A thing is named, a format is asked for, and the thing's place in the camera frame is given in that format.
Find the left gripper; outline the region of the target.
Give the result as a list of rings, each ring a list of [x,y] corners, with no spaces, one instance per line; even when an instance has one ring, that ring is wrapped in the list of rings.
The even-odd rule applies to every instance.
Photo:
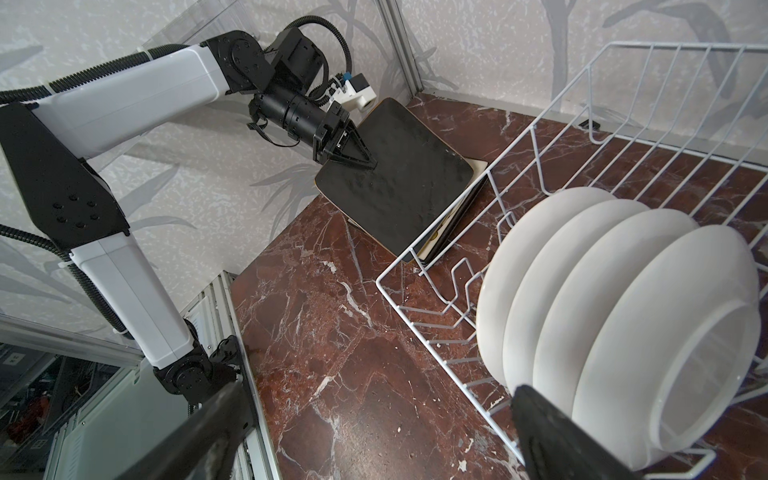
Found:
[[[337,102],[323,110],[302,94],[277,89],[255,94],[249,102],[249,115],[251,130],[277,146],[264,131],[269,122],[274,123],[296,143],[307,144],[316,163],[333,161],[364,170],[373,170],[378,165],[349,112]]]

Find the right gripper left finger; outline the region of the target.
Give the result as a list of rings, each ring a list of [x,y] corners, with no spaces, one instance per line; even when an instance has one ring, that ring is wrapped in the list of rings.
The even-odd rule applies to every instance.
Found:
[[[119,477],[229,479],[254,424],[251,395],[241,381],[229,383]]]

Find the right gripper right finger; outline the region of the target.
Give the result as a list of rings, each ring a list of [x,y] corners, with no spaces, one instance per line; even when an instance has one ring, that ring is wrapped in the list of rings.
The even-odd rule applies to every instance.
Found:
[[[529,385],[515,389],[511,410],[531,479],[637,479],[556,406]]]

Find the black square plate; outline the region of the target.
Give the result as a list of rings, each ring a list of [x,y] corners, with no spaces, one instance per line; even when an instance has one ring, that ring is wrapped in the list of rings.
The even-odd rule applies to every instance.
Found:
[[[464,192],[473,168],[392,98],[374,107],[357,131],[376,167],[328,162],[315,185],[365,233],[399,255]]]
[[[451,241],[453,230],[459,225],[461,217],[469,209],[486,181],[484,171],[489,163],[471,158],[467,158],[466,161],[472,166],[474,171],[472,181],[475,181],[478,177],[481,177],[481,180],[469,190],[469,193],[449,213],[440,218],[440,222],[428,234],[417,242],[414,250],[417,252],[419,260],[423,263],[431,262]],[[413,213],[416,215],[416,225],[419,229],[424,230],[444,210],[444,207],[434,207],[429,204],[422,205],[418,209],[413,210]]]

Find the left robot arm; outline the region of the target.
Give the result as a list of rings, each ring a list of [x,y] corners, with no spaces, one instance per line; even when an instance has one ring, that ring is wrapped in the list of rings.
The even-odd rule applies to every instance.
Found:
[[[176,172],[139,169],[141,137],[233,94],[246,123],[319,164],[371,169],[351,114],[376,103],[345,59],[333,73],[301,22],[269,45],[241,30],[148,48],[50,83],[1,95],[1,155],[33,224],[16,238],[56,255],[114,333],[133,342],[164,389],[198,406],[239,374],[237,345],[205,346],[136,238]]]

